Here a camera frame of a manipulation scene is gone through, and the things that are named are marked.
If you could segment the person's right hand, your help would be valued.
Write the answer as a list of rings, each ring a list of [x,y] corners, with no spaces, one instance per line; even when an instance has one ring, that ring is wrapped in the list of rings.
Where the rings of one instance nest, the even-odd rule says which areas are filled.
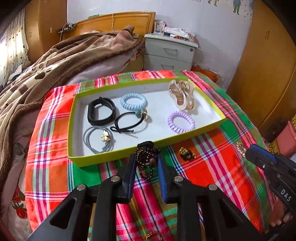
[[[269,224],[272,227],[280,226],[282,223],[289,223],[293,221],[293,215],[287,212],[286,206],[278,199],[277,203],[271,212]]]

